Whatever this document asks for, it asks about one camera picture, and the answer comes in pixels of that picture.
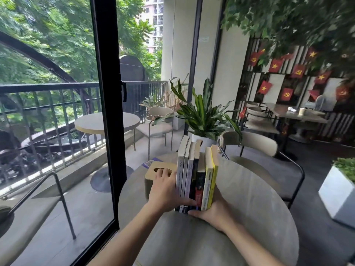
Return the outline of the person's left hand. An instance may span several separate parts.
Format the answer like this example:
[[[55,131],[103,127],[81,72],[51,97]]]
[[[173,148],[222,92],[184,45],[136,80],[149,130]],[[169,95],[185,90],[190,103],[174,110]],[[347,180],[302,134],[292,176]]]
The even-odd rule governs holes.
[[[176,171],[169,175],[167,168],[158,169],[145,206],[149,212],[162,215],[175,209],[175,197],[179,197],[175,181]]]

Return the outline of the person's right hand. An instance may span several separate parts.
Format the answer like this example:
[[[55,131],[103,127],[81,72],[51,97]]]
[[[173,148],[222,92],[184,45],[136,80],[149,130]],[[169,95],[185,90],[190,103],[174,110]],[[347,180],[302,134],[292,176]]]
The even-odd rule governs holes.
[[[224,199],[217,186],[215,187],[212,205],[209,210],[212,212],[212,219],[203,219],[204,221],[227,235],[235,235],[236,231],[238,231],[238,227],[227,201]]]

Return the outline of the dark book with red spine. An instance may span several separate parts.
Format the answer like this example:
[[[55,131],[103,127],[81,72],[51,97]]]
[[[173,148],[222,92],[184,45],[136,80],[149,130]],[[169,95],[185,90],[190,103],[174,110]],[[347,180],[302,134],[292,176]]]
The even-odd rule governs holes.
[[[202,155],[198,161],[195,185],[195,201],[197,203],[196,210],[201,210],[203,189],[206,177],[205,157]]]

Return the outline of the thin white book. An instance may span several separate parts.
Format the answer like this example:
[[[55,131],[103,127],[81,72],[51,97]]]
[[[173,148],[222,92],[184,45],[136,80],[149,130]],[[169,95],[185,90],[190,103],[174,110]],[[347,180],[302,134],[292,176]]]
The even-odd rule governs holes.
[[[181,183],[181,197],[189,198],[190,196],[190,187],[192,181],[192,169],[193,169],[193,141],[190,136],[185,135],[183,140],[186,139],[185,152],[183,155],[184,164],[183,164],[183,175]]]

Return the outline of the pale lavender book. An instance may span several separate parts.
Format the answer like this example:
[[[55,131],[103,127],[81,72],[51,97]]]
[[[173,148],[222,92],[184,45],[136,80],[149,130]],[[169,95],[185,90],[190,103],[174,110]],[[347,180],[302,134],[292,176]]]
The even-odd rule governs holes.
[[[185,192],[184,192],[185,198],[189,198],[189,195],[190,195],[190,186],[191,186],[191,180],[192,180],[195,146],[196,146],[196,142],[192,141],[190,144],[189,156],[188,156],[188,162],[187,162],[187,172],[186,172]]]

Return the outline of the white book with yellow edge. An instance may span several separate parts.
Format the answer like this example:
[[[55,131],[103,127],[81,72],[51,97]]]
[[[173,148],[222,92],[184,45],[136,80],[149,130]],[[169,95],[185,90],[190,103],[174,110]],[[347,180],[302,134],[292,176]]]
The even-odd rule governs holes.
[[[206,169],[206,177],[205,177],[205,183],[204,183],[204,188],[203,188],[201,211],[207,210],[208,201],[209,201],[209,193],[210,193],[212,176],[213,176],[213,170],[214,170],[211,147],[206,147],[205,169]]]

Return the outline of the black book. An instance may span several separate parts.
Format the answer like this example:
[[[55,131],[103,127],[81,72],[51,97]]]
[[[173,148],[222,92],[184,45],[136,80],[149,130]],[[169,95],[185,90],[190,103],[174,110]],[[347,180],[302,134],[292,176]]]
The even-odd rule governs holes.
[[[200,149],[201,149],[202,142],[203,141],[201,139],[197,139],[193,149],[193,168],[192,168],[192,178],[190,184],[190,198],[196,200],[196,202],[198,201],[196,197],[197,171],[198,171],[198,163],[200,158]]]

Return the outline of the thick white book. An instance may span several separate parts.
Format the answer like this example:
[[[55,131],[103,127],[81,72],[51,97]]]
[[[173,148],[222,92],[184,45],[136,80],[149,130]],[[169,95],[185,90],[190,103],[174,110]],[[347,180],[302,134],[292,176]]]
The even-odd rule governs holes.
[[[179,149],[177,151],[178,154],[178,161],[177,161],[177,168],[176,168],[176,181],[175,186],[178,193],[178,196],[181,196],[181,187],[182,187],[182,177],[183,177],[183,168],[184,168],[184,157],[186,152],[186,147],[189,142],[189,136],[184,135],[181,142]]]

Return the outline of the person's left forearm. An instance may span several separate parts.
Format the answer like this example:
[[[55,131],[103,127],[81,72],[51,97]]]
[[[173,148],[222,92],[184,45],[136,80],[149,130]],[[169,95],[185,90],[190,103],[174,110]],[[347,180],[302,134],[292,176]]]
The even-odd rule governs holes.
[[[163,213],[164,206],[158,201],[145,204],[87,266],[132,266]]]

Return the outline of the person's right forearm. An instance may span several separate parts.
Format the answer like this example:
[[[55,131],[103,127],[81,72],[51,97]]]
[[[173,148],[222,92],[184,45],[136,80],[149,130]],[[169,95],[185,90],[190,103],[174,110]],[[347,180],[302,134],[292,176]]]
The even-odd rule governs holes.
[[[234,219],[221,223],[222,231],[233,242],[249,266],[286,266],[266,250],[251,234]]]

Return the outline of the wooden tissue box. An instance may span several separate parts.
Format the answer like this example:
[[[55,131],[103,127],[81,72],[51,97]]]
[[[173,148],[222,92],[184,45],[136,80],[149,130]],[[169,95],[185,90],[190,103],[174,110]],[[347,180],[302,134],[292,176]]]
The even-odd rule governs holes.
[[[148,171],[144,176],[144,192],[147,201],[149,199],[149,194],[153,185],[153,180],[155,179],[155,175],[158,169],[164,169],[164,168],[168,169],[170,175],[173,171],[177,169],[177,165],[176,163],[171,163],[171,162],[153,161],[150,167],[148,168]]]

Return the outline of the purple booklet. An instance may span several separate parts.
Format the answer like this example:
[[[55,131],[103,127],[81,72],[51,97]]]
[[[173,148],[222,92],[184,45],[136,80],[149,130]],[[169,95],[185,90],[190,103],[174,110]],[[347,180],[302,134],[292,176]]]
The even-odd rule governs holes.
[[[147,168],[147,169],[149,169],[150,166],[151,166],[151,164],[152,164],[153,162],[155,162],[155,161],[162,162],[161,159],[159,159],[159,158],[157,158],[157,157],[154,157],[153,159],[144,162],[144,163],[142,164],[142,166],[145,167],[145,168]]]

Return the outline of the white plant pot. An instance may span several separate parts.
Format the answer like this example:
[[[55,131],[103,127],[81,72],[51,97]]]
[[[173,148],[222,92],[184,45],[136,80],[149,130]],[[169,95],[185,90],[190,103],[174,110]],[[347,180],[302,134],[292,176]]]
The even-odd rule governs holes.
[[[191,138],[192,138],[192,141],[202,140],[200,152],[203,152],[203,153],[205,153],[206,147],[211,147],[212,145],[216,145],[216,143],[217,143],[216,140],[201,137],[201,136],[198,136],[195,134],[192,134]]]

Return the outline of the beige balcony chair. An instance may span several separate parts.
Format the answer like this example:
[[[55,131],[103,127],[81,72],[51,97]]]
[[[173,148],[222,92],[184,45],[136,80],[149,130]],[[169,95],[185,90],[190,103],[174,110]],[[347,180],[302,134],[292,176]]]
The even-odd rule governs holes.
[[[136,111],[137,113],[147,113],[153,119],[150,122],[145,122],[144,124],[138,125],[133,129],[133,145],[136,151],[136,131],[139,131],[146,138],[148,138],[148,160],[150,160],[150,140],[151,137],[164,136],[166,146],[166,135],[171,133],[171,145],[170,150],[173,146],[173,124],[174,124],[174,111],[168,107],[153,106],[148,109],[148,111]]]

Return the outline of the green leafy potted plant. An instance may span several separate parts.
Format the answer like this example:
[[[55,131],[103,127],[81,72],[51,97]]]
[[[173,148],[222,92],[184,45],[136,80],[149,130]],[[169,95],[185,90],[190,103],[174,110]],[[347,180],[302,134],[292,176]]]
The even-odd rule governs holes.
[[[242,141],[242,132],[237,124],[237,120],[228,115],[230,112],[237,110],[227,110],[231,103],[229,101],[225,106],[221,104],[212,106],[213,84],[207,78],[203,86],[203,94],[197,95],[195,88],[192,88],[192,94],[195,103],[188,102],[182,93],[182,84],[177,80],[174,86],[170,81],[171,91],[183,102],[179,103],[180,108],[176,111],[177,117],[183,119],[190,128],[190,133],[202,138],[209,138],[217,141],[218,137],[226,131],[226,124],[239,135],[239,142]]]

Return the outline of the small balcony potted plant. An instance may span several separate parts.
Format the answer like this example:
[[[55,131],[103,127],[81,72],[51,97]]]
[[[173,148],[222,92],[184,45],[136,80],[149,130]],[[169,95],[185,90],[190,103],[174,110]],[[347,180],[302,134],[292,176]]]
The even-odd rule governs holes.
[[[145,97],[145,99],[141,101],[140,106],[146,107],[147,110],[149,110],[151,107],[164,107],[166,103],[164,97],[159,98],[157,93],[154,93],[153,95]]]

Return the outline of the dried brown plant stalks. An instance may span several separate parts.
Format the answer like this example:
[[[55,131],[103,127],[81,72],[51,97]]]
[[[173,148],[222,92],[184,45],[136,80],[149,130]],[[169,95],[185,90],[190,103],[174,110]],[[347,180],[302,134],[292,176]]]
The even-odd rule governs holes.
[[[172,78],[173,82],[173,87],[175,88],[176,91],[178,91],[178,82],[180,81],[181,83],[181,94],[184,96],[184,99],[187,99],[187,94],[188,94],[188,83],[185,81],[188,79],[189,73],[187,73],[186,77],[184,80],[180,81],[178,77]],[[172,109],[173,111],[177,111],[180,109],[180,104],[185,105],[186,102],[181,100],[171,89],[171,84],[170,81],[164,81],[163,85],[165,86],[165,92],[164,92],[164,106],[167,108]]]

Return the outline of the beige indoor chair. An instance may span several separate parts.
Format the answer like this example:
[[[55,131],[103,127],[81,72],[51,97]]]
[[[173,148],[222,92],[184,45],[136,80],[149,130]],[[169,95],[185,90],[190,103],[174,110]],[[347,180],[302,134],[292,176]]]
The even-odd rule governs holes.
[[[280,134],[271,118],[265,111],[262,111],[262,107],[255,102],[246,102],[241,128],[242,130],[254,130],[261,134]]]

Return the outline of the round beige balcony table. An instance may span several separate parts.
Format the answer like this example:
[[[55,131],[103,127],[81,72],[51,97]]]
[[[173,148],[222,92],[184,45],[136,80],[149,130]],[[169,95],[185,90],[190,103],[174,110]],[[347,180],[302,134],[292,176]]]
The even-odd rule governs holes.
[[[123,112],[124,132],[138,127],[140,118],[131,113]],[[74,121],[75,128],[85,134],[104,135],[103,114],[101,112],[83,115]],[[91,177],[91,187],[97,192],[111,192],[110,176],[108,167],[102,167]]]

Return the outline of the dark rounded metal panel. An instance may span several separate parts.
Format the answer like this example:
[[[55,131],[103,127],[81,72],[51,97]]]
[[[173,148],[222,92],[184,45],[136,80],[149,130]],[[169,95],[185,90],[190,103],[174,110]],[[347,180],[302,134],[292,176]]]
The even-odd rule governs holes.
[[[145,68],[141,61],[132,55],[120,57],[121,80],[126,82],[127,101],[122,104],[123,112],[134,113],[142,110],[141,101],[146,96]]]

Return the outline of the white square planter box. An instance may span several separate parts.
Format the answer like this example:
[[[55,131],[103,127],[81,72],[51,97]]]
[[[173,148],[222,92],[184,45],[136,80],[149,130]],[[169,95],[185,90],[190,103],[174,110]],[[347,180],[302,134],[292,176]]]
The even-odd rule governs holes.
[[[355,229],[355,184],[332,166],[318,191],[331,219]]]

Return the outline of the beige indoor dining table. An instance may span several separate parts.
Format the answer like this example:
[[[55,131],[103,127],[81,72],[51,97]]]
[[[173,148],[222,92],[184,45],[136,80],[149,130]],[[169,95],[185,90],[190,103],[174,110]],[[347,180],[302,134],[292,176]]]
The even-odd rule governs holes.
[[[295,112],[289,111],[288,106],[275,104],[275,103],[264,103],[269,111],[273,113],[279,120],[278,127],[280,128],[280,133],[282,137],[282,143],[280,148],[286,148],[288,138],[290,136],[291,130],[297,122],[313,122],[313,123],[327,123],[327,120],[321,116],[318,116],[312,112],[306,112],[301,115],[301,109],[297,109]]]

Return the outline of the small green planter shrubs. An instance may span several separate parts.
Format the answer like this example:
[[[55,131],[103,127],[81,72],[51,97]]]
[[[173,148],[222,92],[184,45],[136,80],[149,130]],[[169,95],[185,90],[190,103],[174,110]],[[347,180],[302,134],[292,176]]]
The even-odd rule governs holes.
[[[337,158],[333,161],[335,166],[341,173],[344,174],[350,181],[355,184],[355,157],[352,158]]]

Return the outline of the grey chair backrest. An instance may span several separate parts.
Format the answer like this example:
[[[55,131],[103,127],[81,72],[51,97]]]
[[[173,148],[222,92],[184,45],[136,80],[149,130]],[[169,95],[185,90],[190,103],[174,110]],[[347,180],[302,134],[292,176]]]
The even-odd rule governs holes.
[[[315,111],[322,111],[323,105],[325,103],[326,103],[326,96],[324,96],[323,94],[319,95],[315,100],[314,110]]]

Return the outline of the black metal balcony railing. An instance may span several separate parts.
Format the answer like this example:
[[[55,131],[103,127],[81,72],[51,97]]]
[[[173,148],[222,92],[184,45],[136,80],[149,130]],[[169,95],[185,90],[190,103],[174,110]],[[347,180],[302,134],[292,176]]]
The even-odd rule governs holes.
[[[0,196],[103,147],[75,128],[101,111],[99,83],[0,85]]]

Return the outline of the tall apartment building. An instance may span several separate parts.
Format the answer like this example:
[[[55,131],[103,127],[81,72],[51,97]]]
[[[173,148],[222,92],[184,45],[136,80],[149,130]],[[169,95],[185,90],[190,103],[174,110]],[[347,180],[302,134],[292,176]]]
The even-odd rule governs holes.
[[[153,32],[144,38],[149,53],[157,50],[163,39],[163,12],[164,0],[143,0],[143,12],[139,20],[147,22],[152,26]]]

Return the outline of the dark curved metal arch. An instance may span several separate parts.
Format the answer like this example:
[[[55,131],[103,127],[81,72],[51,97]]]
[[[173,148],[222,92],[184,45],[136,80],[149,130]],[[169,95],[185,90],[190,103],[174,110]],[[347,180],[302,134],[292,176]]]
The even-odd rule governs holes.
[[[0,43],[4,46],[11,48],[18,53],[21,53],[25,57],[39,63],[42,67],[46,68],[55,76],[59,77],[66,83],[77,83],[68,73],[66,73],[62,68],[52,62],[49,58],[45,57],[41,53],[37,52],[35,49],[30,47],[29,45],[21,42],[20,40],[0,31]],[[84,98],[89,98],[86,91],[79,89],[74,89],[78,94],[83,94]],[[10,110],[18,109],[16,103],[9,98],[6,94],[0,93],[0,102],[5,106],[10,106]],[[90,114],[94,112],[94,107],[92,102],[84,102],[85,104],[85,113]]]

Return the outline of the hanging green tree foliage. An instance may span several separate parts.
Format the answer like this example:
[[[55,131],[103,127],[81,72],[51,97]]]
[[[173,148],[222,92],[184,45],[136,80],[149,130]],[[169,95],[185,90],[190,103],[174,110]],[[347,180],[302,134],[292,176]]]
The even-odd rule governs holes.
[[[222,28],[264,39],[257,64],[295,46],[316,51],[306,67],[338,70],[355,85],[355,0],[225,0]]]

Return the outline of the beige chair with black frame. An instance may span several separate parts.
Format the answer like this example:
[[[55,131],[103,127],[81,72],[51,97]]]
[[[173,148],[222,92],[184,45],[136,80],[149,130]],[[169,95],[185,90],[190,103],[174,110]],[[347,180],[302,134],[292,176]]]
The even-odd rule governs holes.
[[[255,175],[259,176],[264,180],[271,188],[273,188],[281,199],[287,204],[288,209],[294,204],[295,198],[299,193],[299,190],[305,179],[304,169],[295,161],[293,161],[285,153],[278,150],[278,144],[274,139],[266,137],[261,134],[251,133],[242,131],[241,134],[238,134],[235,131],[224,131],[220,138],[217,140],[217,146],[219,151],[222,153],[227,160],[233,161],[238,165],[245,167],[246,169],[253,172]],[[239,146],[241,150],[239,154],[236,155],[227,155],[226,150],[229,146]],[[292,195],[288,196],[285,193],[282,193],[281,186],[273,178],[272,174],[267,170],[263,165],[255,161],[255,158],[251,159],[243,156],[244,149],[251,150],[252,154],[257,154],[259,156],[270,159],[275,159],[277,156],[281,156],[286,161],[291,162],[296,168],[300,171],[300,180],[298,181],[296,188]]]

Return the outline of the black sliding door frame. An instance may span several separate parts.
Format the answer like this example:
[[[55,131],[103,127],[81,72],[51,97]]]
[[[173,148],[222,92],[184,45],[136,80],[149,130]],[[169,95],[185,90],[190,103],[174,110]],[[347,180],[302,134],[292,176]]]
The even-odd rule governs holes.
[[[120,229],[118,203],[126,182],[116,0],[90,0],[90,5],[114,217],[70,266],[85,266]]]

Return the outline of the black vertical window post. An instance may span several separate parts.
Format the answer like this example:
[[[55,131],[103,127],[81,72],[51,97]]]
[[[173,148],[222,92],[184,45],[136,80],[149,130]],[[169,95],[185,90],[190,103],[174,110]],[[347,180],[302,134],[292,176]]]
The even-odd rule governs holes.
[[[193,96],[193,84],[195,78],[195,69],[196,69],[196,60],[197,60],[197,50],[198,50],[198,39],[201,25],[201,15],[202,15],[202,6],[203,0],[197,0],[196,5],[196,15],[194,23],[194,32],[193,32],[193,43],[192,43],[192,55],[190,63],[190,73],[189,73],[189,83],[188,83],[188,93],[187,93],[187,102],[192,102]]]

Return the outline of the beige bench with black frame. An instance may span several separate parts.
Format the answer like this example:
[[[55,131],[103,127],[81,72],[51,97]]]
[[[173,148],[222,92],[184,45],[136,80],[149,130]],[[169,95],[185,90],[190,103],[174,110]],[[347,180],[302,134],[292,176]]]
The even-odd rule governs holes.
[[[58,196],[31,198],[31,195],[49,177],[53,176]],[[15,201],[0,201],[0,266],[11,266],[28,246],[35,234],[61,201],[75,240],[76,234],[58,175],[51,172],[44,176],[23,198]]]

